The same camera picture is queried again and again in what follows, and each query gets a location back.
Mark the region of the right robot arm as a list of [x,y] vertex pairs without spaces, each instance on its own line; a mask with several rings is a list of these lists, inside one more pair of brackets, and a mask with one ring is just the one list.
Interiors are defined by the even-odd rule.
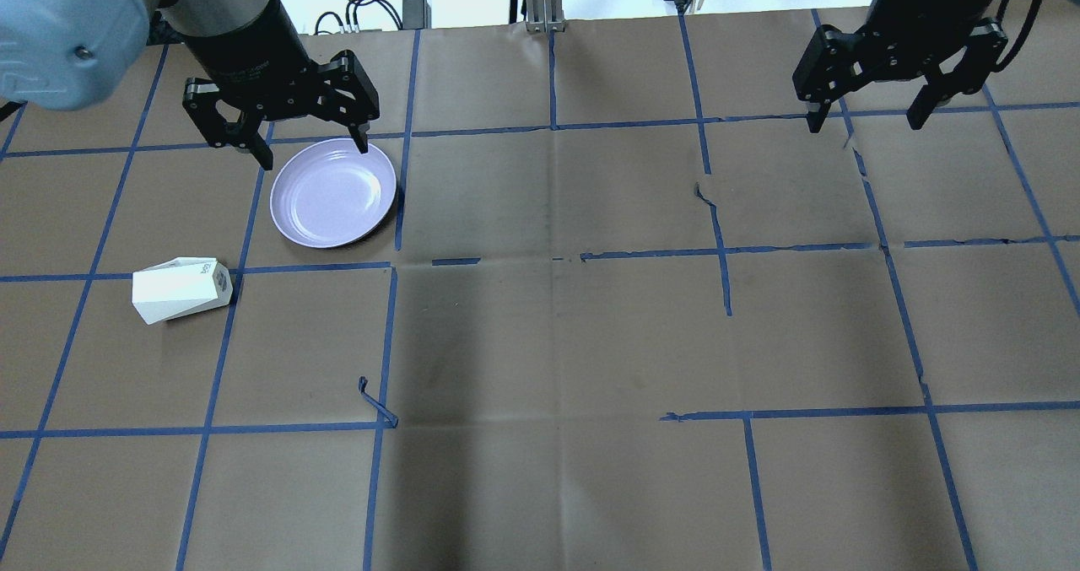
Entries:
[[872,0],[867,21],[852,33],[820,25],[793,73],[807,130],[820,132],[832,105],[850,92],[922,78],[906,112],[910,128],[921,130],[940,105],[975,94],[1018,55],[1043,0],[1031,0],[1015,40],[1002,25],[1010,1]]

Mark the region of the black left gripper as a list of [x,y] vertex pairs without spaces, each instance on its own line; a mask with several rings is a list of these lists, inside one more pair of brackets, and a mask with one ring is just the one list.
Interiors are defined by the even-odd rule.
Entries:
[[312,60],[280,0],[242,29],[184,41],[208,74],[188,80],[184,109],[210,147],[231,145],[271,171],[264,121],[313,115],[343,126],[368,153],[370,122],[381,115],[370,74],[352,50]]

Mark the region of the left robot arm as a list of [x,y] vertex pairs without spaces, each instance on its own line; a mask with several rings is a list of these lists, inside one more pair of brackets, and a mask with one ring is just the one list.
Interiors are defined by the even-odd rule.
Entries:
[[161,15],[205,78],[189,78],[184,111],[210,147],[238,148],[273,167],[265,122],[313,115],[343,126],[361,153],[381,115],[351,50],[309,56],[281,0],[1,0],[3,117],[23,105],[99,105],[146,47]]

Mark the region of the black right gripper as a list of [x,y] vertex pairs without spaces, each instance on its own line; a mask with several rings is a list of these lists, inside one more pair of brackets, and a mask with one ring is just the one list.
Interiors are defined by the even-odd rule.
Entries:
[[820,133],[826,105],[872,83],[922,80],[906,119],[922,130],[940,105],[975,94],[1007,60],[1002,18],[993,0],[874,0],[855,30],[816,27],[791,79],[807,103],[807,130]]

